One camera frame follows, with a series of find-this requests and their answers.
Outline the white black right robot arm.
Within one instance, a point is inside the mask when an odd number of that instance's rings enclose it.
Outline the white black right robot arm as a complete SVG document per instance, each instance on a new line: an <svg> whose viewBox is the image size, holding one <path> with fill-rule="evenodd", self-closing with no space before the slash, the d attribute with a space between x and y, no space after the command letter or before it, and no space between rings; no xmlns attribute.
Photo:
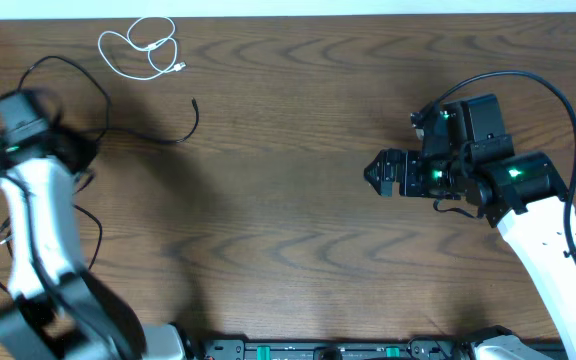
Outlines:
<svg viewBox="0 0 576 360"><path fill-rule="evenodd" d="M570 191L543 152L517 154L495 95L414 113L422 141L415 150L385 149L364 178L384 197L460 200L497 229L527 270L562 339L576 359L576 216Z"/></svg>

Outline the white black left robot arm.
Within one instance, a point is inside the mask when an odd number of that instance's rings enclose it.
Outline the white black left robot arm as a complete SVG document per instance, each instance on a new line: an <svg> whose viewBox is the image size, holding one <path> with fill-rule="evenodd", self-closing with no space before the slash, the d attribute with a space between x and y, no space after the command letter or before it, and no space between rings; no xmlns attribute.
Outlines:
<svg viewBox="0 0 576 360"><path fill-rule="evenodd" d="M86 265L74 194L96 142L50 120L31 90L1 95L0 115L13 240L1 344L16 359L188 358L175 326L142 324Z"/></svg>

